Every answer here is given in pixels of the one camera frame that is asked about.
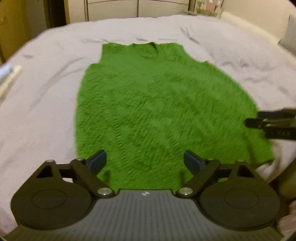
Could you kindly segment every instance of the green fuzzy fabric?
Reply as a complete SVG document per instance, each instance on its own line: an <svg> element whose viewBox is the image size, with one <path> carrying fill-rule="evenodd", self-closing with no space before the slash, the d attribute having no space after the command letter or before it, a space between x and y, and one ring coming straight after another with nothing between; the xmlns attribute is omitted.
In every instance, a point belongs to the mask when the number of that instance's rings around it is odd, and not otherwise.
<svg viewBox="0 0 296 241"><path fill-rule="evenodd" d="M77 152L80 158L107 152L98 177L114 190L176 190L192 177L185 150L222 163L273 159L263 133L244 127L256 115L236 82L181 45L108 43L81 82Z"/></svg>

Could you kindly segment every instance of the mattress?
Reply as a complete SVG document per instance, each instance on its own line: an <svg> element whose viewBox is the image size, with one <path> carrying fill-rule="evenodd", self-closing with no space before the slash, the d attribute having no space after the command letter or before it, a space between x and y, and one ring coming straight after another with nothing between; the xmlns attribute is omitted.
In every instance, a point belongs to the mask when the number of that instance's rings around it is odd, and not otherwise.
<svg viewBox="0 0 296 241"><path fill-rule="evenodd" d="M76 157L74 116L84 71L102 44L176 42L197 61L230 75L263 110L296 105L296 67L274 46L222 20L176 15L109 19L50 29L9 61L23 72L0 106L0 230L17 225L10 210L16 190L47 159ZM257 171L270 181L294 159L296 143L273 141L276 160Z"/></svg>

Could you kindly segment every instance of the white blanket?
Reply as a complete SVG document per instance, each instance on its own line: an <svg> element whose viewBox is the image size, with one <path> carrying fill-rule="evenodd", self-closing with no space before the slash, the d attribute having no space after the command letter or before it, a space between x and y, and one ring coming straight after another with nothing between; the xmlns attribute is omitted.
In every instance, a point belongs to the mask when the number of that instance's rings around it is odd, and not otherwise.
<svg viewBox="0 0 296 241"><path fill-rule="evenodd" d="M46 160L76 157L76 94L85 69L100 59L102 44L177 42L198 61L216 65L248 91L260 109L296 105L296 69L275 47L215 18L110 19L51 29L9 61L23 73L0 106L0 229L16 227L10 200ZM259 171L267 181L294 159L296 143L274 141L276 161Z"/></svg>

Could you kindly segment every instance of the cabinet door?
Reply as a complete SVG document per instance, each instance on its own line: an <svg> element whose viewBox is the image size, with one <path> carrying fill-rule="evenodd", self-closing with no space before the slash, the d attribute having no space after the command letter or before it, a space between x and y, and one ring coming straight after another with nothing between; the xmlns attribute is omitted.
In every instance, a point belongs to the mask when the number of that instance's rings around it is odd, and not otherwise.
<svg viewBox="0 0 296 241"><path fill-rule="evenodd" d="M187 10L188 4L184 3L155 0L139 0L139 17L157 18L161 16L171 16L176 14L183 14L182 11Z"/></svg>
<svg viewBox="0 0 296 241"><path fill-rule="evenodd" d="M7 60L30 40L24 0L0 0L0 46Z"/></svg>
<svg viewBox="0 0 296 241"><path fill-rule="evenodd" d="M89 20L136 18L138 0L100 1L88 4Z"/></svg>

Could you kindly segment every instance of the pillow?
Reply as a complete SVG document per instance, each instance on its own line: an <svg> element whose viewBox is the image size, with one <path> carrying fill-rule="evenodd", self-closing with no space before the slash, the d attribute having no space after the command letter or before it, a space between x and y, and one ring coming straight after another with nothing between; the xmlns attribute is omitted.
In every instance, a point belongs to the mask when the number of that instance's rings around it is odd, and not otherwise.
<svg viewBox="0 0 296 241"><path fill-rule="evenodd" d="M279 41L279 44L282 45L287 50L291 51L293 54L296 54L296 17L295 16L290 15L285 36Z"/></svg>

